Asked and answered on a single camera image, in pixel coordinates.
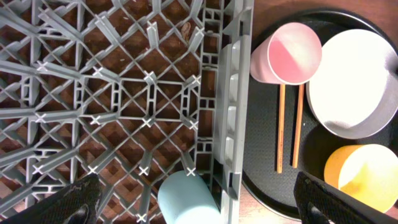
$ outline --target rack grid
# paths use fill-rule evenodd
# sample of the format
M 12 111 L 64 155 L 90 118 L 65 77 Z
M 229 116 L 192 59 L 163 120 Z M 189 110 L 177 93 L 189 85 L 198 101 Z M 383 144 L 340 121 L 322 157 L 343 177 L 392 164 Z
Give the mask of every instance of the rack grid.
M 163 223 L 184 169 L 237 223 L 253 0 L 0 5 L 0 220 L 94 172 L 99 222 Z

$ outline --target light blue cup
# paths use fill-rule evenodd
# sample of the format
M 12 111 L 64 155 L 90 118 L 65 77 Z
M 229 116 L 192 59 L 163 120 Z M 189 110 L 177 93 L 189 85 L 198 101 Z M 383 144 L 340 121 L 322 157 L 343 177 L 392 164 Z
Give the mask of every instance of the light blue cup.
M 176 172 L 160 186 L 157 195 L 167 224 L 220 224 L 221 215 L 205 182 L 199 176 Z

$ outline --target cup rim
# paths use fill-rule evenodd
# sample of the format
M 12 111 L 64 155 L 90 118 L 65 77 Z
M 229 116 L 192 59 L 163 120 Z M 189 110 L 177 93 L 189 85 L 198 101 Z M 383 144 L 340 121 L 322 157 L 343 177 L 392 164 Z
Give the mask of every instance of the cup rim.
M 294 24 L 295 24 L 295 25 L 300 25 L 300 26 L 303 26 L 303 27 L 306 27 L 306 28 L 312 30 L 311 27 L 309 27 L 309 26 L 307 26 L 307 25 L 305 25 L 305 24 L 302 24 L 301 22 L 288 22 L 288 23 L 286 23 L 286 24 L 280 26 L 280 27 L 279 27 L 277 30 L 275 30 L 275 32 L 270 36 L 270 40 L 269 40 L 269 43 L 268 43 L 268 46 L 267 46 L 267 58 L 269 58 L 269 49 L 270 49 L 272 40 L 273 40 L 274 37 L 276 36 L 276 33 L 277 33 L 278 31 L 280 31 L 281 28 L 283 28 L 283 27 L 285 27 L 285 26 L 291 26 L 291 25 L 294 25 Z M 319 40 L 319 46 L 320 46 L 321 52 L 322 52 L 322 43 L 320 42 L 320 40 Z M 268 67 L 270 68 L 272 74 L 274 74 L 274 76 L 276 77 L 276 79 L 278 79 L 278 80 L 281 82 L 281 84 L 285 84 L 285 85 L 301 85 L 301 84 L 304 84 L 304 83 L 310 81 L 310 79 L 314 76 L 314 74 L 315 74 L 315 73 L 317 72 L 317 70 L 318 70 L 318 68 L 317 68 L 317 69 L 314 71 L 314 73 L 311 75 L 310 78 L 308 78 L 308 79 L 306 79 L 306 80 L 304 80 L 304 81 L 302 81 L 302 82 L 292 83 L 292 82 L 288 82 L 288 81 L 282 79 L 280 76 L 278 76 L 278 74 L 276 74 L 276 72 L 274 71 L 274 69 L 273 69 L 272 66 L 271 66 L 270 60 L 267 60 L 267 63 L 268 63 Z
M 350 158 L 353 154 L 358 153 L 358 151 L 362 151 L 363 149 L 366 149 L 366 148 L 369 148 L 369 147 L 375 147 L 375 146 L 376 146 L 376 147 L 379 147 L 380 149 L 386 151 L 387 153 L 391 153 L 392 155 L 395 156 L 396 160 L 398 160 L 398 157 L 391 151 L 391 149 L 389 149 L 389 148 L 386 147 L 386 146 L 380 145 L 380 144 L 362 144 L 362 145 L 352 145 L 352 146 L 358 146 L 358 148 L 355 149 L 351 154 L 349 154 L 349 155 L 347 156 L 347 158 L 345 159 L 343 165 L 341 166 L 341 169 L 340 169 L 339 174 L 338 174 L 338 182 L 337 182 L 337 184 L 338 184 L 337 187 L 338 187 L 338 190 L 340 190 L 340 191 L 341 191 L 341 187 L 340 187 L 340 177 L 341 177 L 342 170 L 345 168 L 345 165 L 346 165 L 346 163 L 347 163 L 348 158 Z M 392 203 L 391 203 L 391 206 L 388 206 L 387 209 L 385 209 L 385 210 L 383 210 L 383 211 L 380 211 L 380 212 L 386 213 L 388 210 L 390 210 L 390 209 L 394 206 L 394 204 L 396 203 L 396 201 L 398 200 L 398 195 L 397 195 L 396 198 L 392 198 L 392 199 L 393 199 L 393 200 L 391 200 L 391 202 L 392 202 Z

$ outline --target pink cup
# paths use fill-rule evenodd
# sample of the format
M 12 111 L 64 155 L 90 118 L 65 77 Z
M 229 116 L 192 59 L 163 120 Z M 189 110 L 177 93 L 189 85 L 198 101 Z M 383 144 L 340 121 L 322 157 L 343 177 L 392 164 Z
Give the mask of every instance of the pink cup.
M 278 28 L 251 55 L 250 74 L 263 83 L 300 85 L 315 74 L 322 45 L 308 26 L 291 22 Z

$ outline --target yellow cup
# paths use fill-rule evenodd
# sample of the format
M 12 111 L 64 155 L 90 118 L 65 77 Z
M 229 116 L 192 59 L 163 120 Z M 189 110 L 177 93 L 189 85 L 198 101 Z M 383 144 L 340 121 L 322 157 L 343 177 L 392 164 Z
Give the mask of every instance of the yellow cup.
M 398 199 L 398 157 L 377 145 L 344 146 L 325 166 L 325 182 L 384 213 Z

